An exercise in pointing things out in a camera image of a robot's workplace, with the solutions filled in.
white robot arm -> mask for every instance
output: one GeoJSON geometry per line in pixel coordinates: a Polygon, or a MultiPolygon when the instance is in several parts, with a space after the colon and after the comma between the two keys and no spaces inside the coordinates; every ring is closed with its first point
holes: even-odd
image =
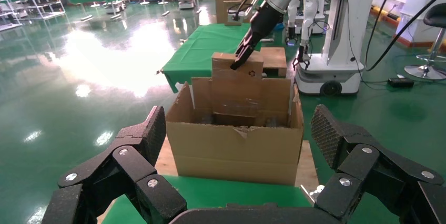
{"type": "Polygon", "coordinates": [[[237,58],[231,66],[232,69],[237,69],[246,62],[259,41],[274,29],[281,16],[287,12],[288,5],[291,1],[266,0],[262,3],[260,10],[251,19],[251,28],[237,48],[237,58]]]}

green floor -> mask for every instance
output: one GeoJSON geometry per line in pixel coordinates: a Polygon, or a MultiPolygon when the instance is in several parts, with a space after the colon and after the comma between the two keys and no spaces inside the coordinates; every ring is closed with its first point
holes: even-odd
{"type": "MultiPolygon", "coordinates": [[[[93,21],[82,23],[80,8],[67,16],[27,24],[1,33],[0,40],[0,216],[2,223],[39,223],[57,188],[58,177],[103,151],[122,127],[141,122],[154,105],[167,110],[172,93],[163,75],[156,75],[197,27],[215,22],[213,1],[203,1],[199,18],[192,11],[162,6],[131,6],[124,22],[89,9],[93,21]]],[[[368,37],[371,24],[368,25],[368,37]]],[[[381,25],[371,46],[371,61],[385,49],[393,30],[381,25]]],[[[283,33],[276,32],[281,46],[283,33]]],[[[312,39],[314,50],[323,37],[312,39]]],[[[287,48],[292,60],[296,48],[287,48]]],[[[369,81],[402,73],[419,63],[411,49],[395,46],[369,81]]],[[[411,90],[361,84],[356,96],[301,96],[305,139],[317,104],[325,104],[339,119],[364,126],[389,149],[446,176],[446,115],[443,84],[421,84],[411,90]]],[[[319,179],[331,171],[311,141],[319,179]]],[[[397,223],[377,199],[365,196],[352,223],[397,223]]]]}

textured fingertip pad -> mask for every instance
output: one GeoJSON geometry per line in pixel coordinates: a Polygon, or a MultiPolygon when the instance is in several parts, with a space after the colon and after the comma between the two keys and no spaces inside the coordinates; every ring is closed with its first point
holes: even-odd
{"type": "Polygon", "coordinates": [[[155,166],[161,147],[163,147],[164,139],[166,138],[166,117],[164,115],[164,108],[161,106],[153,107],[146,122],[148,123],[143,132],[143,141],[145,142],[146,151],[148,152],[147,161],[155,166]]]}
{"type": "Polygon", "coordinates": [[[330,168],[336,169],[343,132],[336,119],[324,105],[316,107],[311,119],[311,135],[330,168]]]}

box flap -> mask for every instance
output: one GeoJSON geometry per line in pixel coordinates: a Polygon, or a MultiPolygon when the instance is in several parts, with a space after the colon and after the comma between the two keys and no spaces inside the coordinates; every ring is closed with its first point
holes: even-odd
{"type": "Polygon", "coordinates": [[[260,106],[261,80],[213,79],[211,93],[213,112],[255,117],[260,106]]]}
{"type": "Polygon", "coordinates": [[[291,102],[291,122],[292,128],[303,129],[303,114],[302,106],[300,104],[299,90],[297,85],[293,85],[293,100],[291,102]]]}
{"type": "Polygon", "coordinates": [[[194,105],[190,94],[189,84],[184,83],[174,104],[166,116],[166,121],[178,123],[192,123],[194,119],[194,105]]]}
{"type": "Polygon", "coordinates": [[[192,78],[194,104],[196,108],[211,108],[211,78],[192,78]]]}
{"type": "Polygon", "coordinates": [[[290,79],[264,78],[262,80],[260,109],[288,113],[290,92],[290,79]]]}

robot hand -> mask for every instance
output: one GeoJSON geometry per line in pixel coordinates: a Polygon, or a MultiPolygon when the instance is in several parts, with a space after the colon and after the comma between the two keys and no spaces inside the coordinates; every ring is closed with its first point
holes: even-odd
{"type": "Polygon", "coordinates": [[[282,14],[264,3],[251,19],[251,27],[236,50],[236,59],[231,69],[236,70],[243,65],[252,54],[257,44],[274,29],[282,14]]]}

